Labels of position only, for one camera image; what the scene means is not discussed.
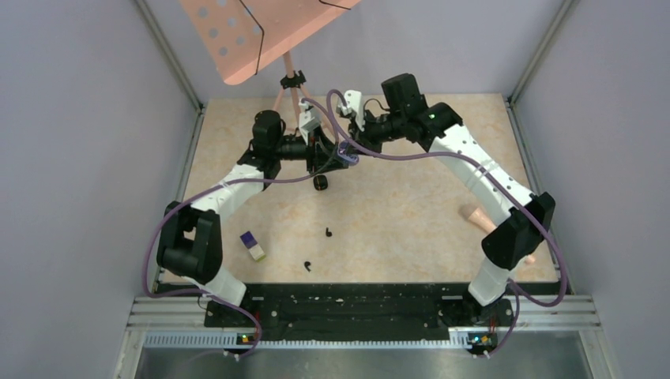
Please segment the purple earbud charging case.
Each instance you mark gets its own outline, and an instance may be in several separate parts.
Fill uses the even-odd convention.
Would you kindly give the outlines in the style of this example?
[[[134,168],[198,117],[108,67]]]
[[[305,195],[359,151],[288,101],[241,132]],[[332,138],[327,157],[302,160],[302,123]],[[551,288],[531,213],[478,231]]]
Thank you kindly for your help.
[[[355,166],[359,163],[359,154],[355,148],[339,148],[337,150],[337,156],[339,160],[348,167]]]

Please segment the black earbud charging case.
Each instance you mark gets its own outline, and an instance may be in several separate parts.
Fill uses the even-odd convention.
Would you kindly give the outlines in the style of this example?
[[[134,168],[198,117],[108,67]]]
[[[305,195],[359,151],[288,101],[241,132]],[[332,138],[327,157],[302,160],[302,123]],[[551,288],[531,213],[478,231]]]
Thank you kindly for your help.
[[[328,179],[325,175],[319,174],[313,177],[313,186],[317,191],[327,190],[329,187]]]

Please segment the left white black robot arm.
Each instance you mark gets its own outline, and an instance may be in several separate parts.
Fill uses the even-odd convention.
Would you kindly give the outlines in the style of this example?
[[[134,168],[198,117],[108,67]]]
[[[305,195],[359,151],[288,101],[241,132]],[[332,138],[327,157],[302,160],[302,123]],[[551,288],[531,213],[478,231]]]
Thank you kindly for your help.
[[[246,285],[223,265],[223,222],[277,180],[284,160],[305,161],[310,177],[350,165],[320,128],[305,137],[285,128],[277,111],[257,113],[247,150],[231,171],[200,197],[168,205],[160,229],[156,263],[224,300],[223,315],[234,326],[248,324],[254,307],[243,298]]]

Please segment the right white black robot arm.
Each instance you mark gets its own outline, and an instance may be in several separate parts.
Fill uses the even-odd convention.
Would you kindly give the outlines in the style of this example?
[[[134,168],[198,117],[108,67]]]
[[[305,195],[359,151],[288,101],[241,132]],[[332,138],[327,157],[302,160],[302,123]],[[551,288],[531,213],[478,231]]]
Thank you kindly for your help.
[[[484,260],[469,284],[471,298],[463,304],[463,314],[469,323],[485,325],[494,317],[494,301],[507,289],[518,264],[543,242],[554,246],[549,228],[555,199],[549,193],[535,194],[508,175],[451,106],[427,102],[414,75],[402,73],[383,81],[382,92],[387,108],[379,116],[366,109],[360,92],[333,92],[336,111],[350,121],[344,137],[358,153],[375,158],[435,158],[480,202],[494,227],[481,242]],[[382,153],[384,143],[400,139],[418,144],[422,153]]]

